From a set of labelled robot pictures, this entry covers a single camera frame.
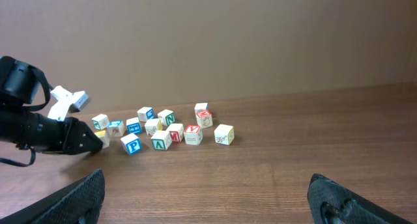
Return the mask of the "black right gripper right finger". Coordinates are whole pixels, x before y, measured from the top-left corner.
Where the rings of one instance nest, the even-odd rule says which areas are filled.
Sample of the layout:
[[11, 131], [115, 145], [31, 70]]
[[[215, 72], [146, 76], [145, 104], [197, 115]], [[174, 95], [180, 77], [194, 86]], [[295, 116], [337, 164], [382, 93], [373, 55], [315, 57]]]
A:
[[411, 224], [317, 173], [311, 177], [307, 199], [315, 224]]

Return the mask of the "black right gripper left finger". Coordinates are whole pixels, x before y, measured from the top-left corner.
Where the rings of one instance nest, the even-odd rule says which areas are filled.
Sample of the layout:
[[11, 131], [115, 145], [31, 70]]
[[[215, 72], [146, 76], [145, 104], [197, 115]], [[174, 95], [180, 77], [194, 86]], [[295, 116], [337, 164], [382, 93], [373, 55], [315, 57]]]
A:
[[105, 197], [105, 179], [97, 169], [38, 202], [1, 219], [5, 224], [96, 224]]

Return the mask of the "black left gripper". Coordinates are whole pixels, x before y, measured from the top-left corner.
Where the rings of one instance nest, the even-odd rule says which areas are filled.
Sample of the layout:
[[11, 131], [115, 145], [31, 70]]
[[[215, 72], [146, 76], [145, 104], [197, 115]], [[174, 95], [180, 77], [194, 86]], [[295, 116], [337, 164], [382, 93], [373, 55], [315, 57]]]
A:
[[64, 121], [30, 113], [19, 136], [19, 144], [37, 148], [46, 154], [76, 155], [98, 152], [104, 143], [83, 121], [68, 117]]

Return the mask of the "hammer picture wooden block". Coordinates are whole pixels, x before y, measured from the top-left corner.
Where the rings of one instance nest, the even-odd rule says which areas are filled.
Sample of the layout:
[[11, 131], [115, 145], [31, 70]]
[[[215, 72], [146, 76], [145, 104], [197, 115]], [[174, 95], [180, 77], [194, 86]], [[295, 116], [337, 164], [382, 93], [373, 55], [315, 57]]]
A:
[[103, 149], [109, 147], [110, 137], [106, 130], [101, 130], [101, 131], [95, 132], [94, 134], [103, 142], [103, 145], [102, 145]]

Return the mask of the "green V wooden block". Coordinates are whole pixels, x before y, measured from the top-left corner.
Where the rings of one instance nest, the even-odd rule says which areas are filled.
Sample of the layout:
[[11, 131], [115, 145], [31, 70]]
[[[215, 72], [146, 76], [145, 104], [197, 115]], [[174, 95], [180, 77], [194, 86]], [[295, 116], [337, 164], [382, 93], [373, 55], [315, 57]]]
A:
[[168, 131], [158, 130], [151, 137], [151, 142], [155, 150], [168, 150], [172, 138]]

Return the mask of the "red-sided number eight block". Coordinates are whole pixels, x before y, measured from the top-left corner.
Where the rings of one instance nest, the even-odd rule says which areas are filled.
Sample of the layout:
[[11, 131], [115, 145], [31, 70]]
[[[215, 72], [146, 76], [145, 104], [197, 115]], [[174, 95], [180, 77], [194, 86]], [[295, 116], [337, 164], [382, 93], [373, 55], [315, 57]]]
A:
[[166, 129], [173, 142], [180, 143], [184, 138], [184, 126], [181, 123], [172, 123]]

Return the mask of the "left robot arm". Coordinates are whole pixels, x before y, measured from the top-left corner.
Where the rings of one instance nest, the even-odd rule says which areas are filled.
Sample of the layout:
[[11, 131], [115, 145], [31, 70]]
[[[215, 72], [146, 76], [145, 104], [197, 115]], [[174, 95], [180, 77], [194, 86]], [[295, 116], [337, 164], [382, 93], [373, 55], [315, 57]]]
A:
[[9, 56], [1, 57], [1, 140], [44, 154], [98, 152], [104, 143], [74, 117], [59, 121], [38, 113], [50, 101], [44, 73]]

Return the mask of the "green-sided corner wooden block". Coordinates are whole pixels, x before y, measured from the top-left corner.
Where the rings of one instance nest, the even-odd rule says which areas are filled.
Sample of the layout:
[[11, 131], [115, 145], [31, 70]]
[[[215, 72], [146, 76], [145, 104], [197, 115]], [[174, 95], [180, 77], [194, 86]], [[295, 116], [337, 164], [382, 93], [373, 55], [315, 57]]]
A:
[[109, 125], [109, 118], [105, 114], [99, 114], [92, 118], [92, 123], [96, 130], [105, 130]]

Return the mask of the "dark blue number block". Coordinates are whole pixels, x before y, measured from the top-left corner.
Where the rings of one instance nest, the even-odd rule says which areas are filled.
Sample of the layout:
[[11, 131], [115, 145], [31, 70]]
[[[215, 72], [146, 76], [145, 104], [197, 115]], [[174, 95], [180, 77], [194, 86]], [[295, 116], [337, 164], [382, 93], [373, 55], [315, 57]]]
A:
[[142, 127], [138, 117], [134, 117], [126, 120], [126, 127], [129, 133], [139, 134], [142, 133]]

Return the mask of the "blue T wooden block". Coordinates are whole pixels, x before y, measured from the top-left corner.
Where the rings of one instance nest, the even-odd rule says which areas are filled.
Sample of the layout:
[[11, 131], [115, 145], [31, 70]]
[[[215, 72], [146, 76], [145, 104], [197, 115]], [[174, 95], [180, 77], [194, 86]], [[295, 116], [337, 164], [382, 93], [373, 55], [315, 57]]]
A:
[[137, 117], [140, 122], [147, 122], [155, 117], [154, 109], [152, 107], [142, 107], [137, 110]]

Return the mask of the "green N wooden block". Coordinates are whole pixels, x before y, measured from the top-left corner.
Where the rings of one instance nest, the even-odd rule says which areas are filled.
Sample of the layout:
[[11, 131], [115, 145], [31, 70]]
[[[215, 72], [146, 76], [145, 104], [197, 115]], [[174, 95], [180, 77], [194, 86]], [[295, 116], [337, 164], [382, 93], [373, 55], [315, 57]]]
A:
[[164, 126], [169, 126], [175, 122], [175, 114], [172, 110], [165, 109], [159, 112], [157, 115]]

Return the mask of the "red A wooden block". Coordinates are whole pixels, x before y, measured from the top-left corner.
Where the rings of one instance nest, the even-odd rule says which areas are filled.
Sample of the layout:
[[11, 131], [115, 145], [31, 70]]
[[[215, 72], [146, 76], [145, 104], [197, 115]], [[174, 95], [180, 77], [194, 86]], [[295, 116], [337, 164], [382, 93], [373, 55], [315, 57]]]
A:
[[187, 145], [197, 146], [203, 139], [203, 132], [199, 125], [189, 125], [184, 131], [184, 139]]

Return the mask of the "yellow-sided far right block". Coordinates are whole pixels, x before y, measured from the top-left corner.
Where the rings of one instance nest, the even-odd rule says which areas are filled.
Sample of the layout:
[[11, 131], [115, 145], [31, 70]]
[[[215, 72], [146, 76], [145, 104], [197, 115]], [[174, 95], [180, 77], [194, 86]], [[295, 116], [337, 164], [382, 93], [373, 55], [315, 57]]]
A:
[[220, 124], [214, 131], [215, 142], [223, 145], [230, 145], [235, 138], [234, 127]]

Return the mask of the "number four wooden block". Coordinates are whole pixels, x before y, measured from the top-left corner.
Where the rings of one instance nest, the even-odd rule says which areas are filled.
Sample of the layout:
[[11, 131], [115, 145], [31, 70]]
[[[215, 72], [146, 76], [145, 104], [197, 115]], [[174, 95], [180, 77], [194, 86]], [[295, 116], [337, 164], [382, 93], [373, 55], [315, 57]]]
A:
[[206, 111], [209, 109], [209, 105], [205, 102], [205, 103], [197, 103], [194, 107], [194, 111], [195, 113], [201, 112], [201, 111]]

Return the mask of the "red M wooden block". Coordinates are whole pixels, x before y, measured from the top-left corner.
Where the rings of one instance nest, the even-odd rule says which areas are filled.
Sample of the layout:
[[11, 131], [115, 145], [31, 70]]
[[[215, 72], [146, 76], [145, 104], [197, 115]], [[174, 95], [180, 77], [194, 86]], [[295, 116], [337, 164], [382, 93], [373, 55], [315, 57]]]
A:
[[197, 124], [202, 128], [208, 128], [213, 125], [212, 114], [208, 110], [197, 112], [196, 114]]

